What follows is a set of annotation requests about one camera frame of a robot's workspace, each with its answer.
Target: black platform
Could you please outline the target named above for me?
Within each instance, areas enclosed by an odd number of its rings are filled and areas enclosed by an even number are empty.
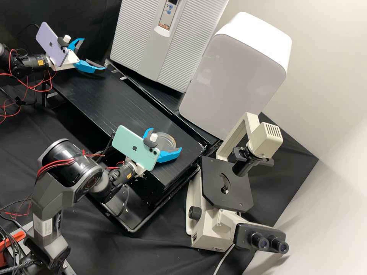
[[[101,78],[87,77],[75,70],[61,71],[54,81],[54,89],[108,135],[124,125],[139,136],[151,127],[173,136],[177,147],[182,147],[179,158],[157,165],[151,172],[167,188],[204,148],[132,87],[128,79],[121,81],[109,71]]]

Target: black backdrop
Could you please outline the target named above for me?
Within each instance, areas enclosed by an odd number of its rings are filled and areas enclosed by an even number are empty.
[[[1,0],[0,42],[42,53],[35,27],[16,35],[28,24],[45,21],[58,36],[85,38],[80,58],[102,60],[114,37],[120,5],[121,0]]]

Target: vent grille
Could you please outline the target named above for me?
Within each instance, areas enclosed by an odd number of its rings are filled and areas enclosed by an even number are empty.
[[[228,0],[187,0],[158,82],[185,92]]]
[[[122,1],[110,55],[113,61],[139,69],[158,3],[159,0]]]
[[[277,138],[282,138],[282,134],[280,133],[280,128],[278,126],[265,123],[266,133],[270,136],[274,136]]]

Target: control panel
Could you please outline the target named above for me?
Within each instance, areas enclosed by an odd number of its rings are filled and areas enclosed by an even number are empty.
[[[179,0],[167,0],[164,6],[159,26],[168,30],[171,27],[173,17],[177,9],[177,2]]]

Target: microscope focus knob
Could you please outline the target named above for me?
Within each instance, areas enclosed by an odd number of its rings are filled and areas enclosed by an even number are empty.
[[[201,217],[201,208],[192,206],[188,211],[188,217],[193,220],[200,220]]]

